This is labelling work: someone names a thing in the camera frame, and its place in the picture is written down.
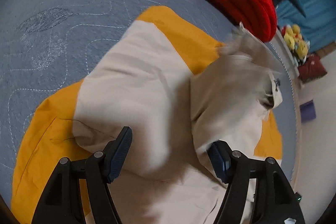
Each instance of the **stain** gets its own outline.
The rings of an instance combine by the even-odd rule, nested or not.
[[[57,34],[50,36],[49,43],[43,43],[38,52],[31,55],[32,67],[41,75],[61,54],[66,51],[66,42]]]
[[[74,13],[69,9],[50,8],[28,18],[19,25],[18,29],[24,33],[41,32],[56,26],[72,15]]]

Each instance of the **purple object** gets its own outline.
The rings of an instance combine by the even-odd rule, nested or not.
[[[316,119],[316,112],[313,100],[300,105],[301,122],[308,122]]]

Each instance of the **white fabric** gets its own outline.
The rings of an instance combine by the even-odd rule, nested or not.
[[[242,24],[233,43],[201,74],[191,78],[191,120],[195,150],[200,163],[216,177],[207,149],[226,141],[232,150],[253,157],[262,120],[282,102],[272,70],[281,65],[267,47]],[[248,200],[253,201],[255,181]]]
[[[194,151],[191,75],[155,25],[135,21],[81,85],[73,121],[81,147],[102,150],[123,126],[133,131],[121,175],[109,185],[124,224],[212,224],[216,217],[225,189]]]
[[[241,38],[236,45],[244,42]],[[254,46],[248,46],[253,55]],[[73,118],[78,145],[95,152],[115,139],[123,126],[133,131],[123,170],[109,185],[124,224],[213,224],[226,189],[209,172],[205,149],[211,141],[223,139],[253,155],[267,112],[260,102],[267,103],[265,93],[272,90],[271,75],[262,73],[268,69],[253,71],[248,57],[230,54],[193,77],[154,24],[135,21],[85,77]],[[252,84],[244,87],[245,78]],[[243,96],[241,102],[234,99],[237,96]],[[252,200],[247,200],[242,220],[248,219]],[[94,222],[92,215],[86,219]]]

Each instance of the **crumpled fabric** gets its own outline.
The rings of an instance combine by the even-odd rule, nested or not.
[[[218,140],[253,157],[262,121],[282,102],[273,73],[281,64],[269,49],[240,24],[220,57],[191,78],[192,135],[200,163],[216,178],[207,149]],[[247,200],[253,201],[251,180]]]

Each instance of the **white stitching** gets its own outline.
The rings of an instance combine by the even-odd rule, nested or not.
[[[0,162],[0,164],[1,164],[2,166],[4,166],[4,167],[7,167],[7,168],[13,170],[13,168],[11,168],[11,167],[9,167],[9,166],[7,166],[7,165],[4,165],[4,164],[2,164],[1,162]]]
[[[73,26],[71,27],[68,31],[67,31],[67,34],[66,34],[66,39],[65,39],[65,59],[66,59],[66,75],[65,75],[65,78],[64,78],[64,81],[63,83],[60,85],[60,87],[58,87],[57,89],[55,90],[38,90],[38,89],[16,89],[12,92],[12,94],[10,95],[9,99],[8,99],[8,104],[7,104],[7,110],[8,110],[8,123],[9,123],[9,132],[10,132],[10,136],[11,136],[11,139],[12,139],[12,144],[13,144],[13,148],[14,148],[14,152],[15,152],[15,156],[17,156],[17,153],[16,153],[16,148],[15,148],[15,145],[14,145],[14,139],[13,139],[13,133],[12,133],[12,129],[11,129],[11,118],[10,118],[10,114],[9,114],[9,102],[11,100],[11,97],[12,95],[14,94],[14,92],[18,91],[18,90],[29,90],[29,91],[35,91],[35,92],[53,92],[53,91],[57,91],[59,89],[62,88],[62,86],[64,85],[67,77],[68,77],[68,59],[67,59],[67,48],[68,48],[68,33],[70,32],[70,30],[72,30],[73,28],[76,28],[78,26],[98,26],[98,27],[109,27],[109,28],[117,28],[117,29],[122,29],[124,27],[116,27],[116,26],[105,26],[105,25],[96,25],[96,24],[78,24],[76,26]]]
[[[286,68],[286,66],[285,66],[285,64],[284,64],[284,62],[283,62],[283,60],[282,60],[282,58],[280,57],[279,53],[277,52],[277,50],[276,50],[275,47],[273,46],[272,42],[269,42],[269,44],[272,46],[273,50],[274,50],[275,53],[277,54],[277,57],[279,58],[279,60],[280,60],[280,62],[281,62],[281,64],[282,64],[282,66],[283,66],[283,68],[285,69],[286,74],[287,74],[287,76],[288,76],[288,78],[289,78],[289,81],[290,81],[290,83],[291,83],[292,98],[293,98],[293,102],[294,102],[294,112],[295,112],[295,139],[296,139],[296,142],[297,142],[298,120],[297,120],[297,116],[296,116],[296,104],[295,104],[295,98],[294,98],[293,81],[292,81],[292,79],[291,79],[291,77],[290,77],[290,74],[289,74],[289,72],[288,72],[288,70],[287,70],[287,68]],[[293,169],[292,169],[291,181],[292,181],[293,178],[294,178],[293,176],[294,176],[294,167],[293,167]]]
[[[23,122],[23,132],[24,132],[24,133],[25,133],[25,124],[26,124],[26,121],[28,120],[28,118],[29,118],[31,115],[34,115],[34,114],[35,114],[35,112],[30,113],[30,114],[26,117],[25,121]]]
[[[156,3],[156,4],[161,5],[161,3],[156,2],[156,1],[153,1],[153,0],[146,0],[146,1],[150,1],[150,2],[153,2],[153,3]],[[129,11],[128,11],[128,8],[127,8],[127,5],[126,5],[125,0],[124,0],[124,5],[125,5],[125,8],[126,8],[126,12],[127,12],[128,18],[129,18],[129,23],[131,23],[131,16],[130,16],[130,14],[129,14]]]
[[[106,14],[108,14],[109,12],[112,11],[112,2],[111,2],[111,0],[109,0],[109,1],[110,1],[110,10],[109,10],[108,12],[106,12],[106,13],[103,13],[103,14],[86,14],[86,13],[81,14],[81,13],[78,13],[78,14],[76,14],[76,15],[93,15],[93,16],[106,15]]]
[[[89,74],[89,65],[88,65],[88,63],[87,63],[87,47],[88,47],[92,42],[95,42],[95,41],[98,41],[98,40],[119,41],[119,40],[115,40],[115,39],[100,38],[100,39],[95,39],[95,40],[91,41],[88,45],[86,45],[86,48],[85,48],[85,63],[86,63],[87,74]]]

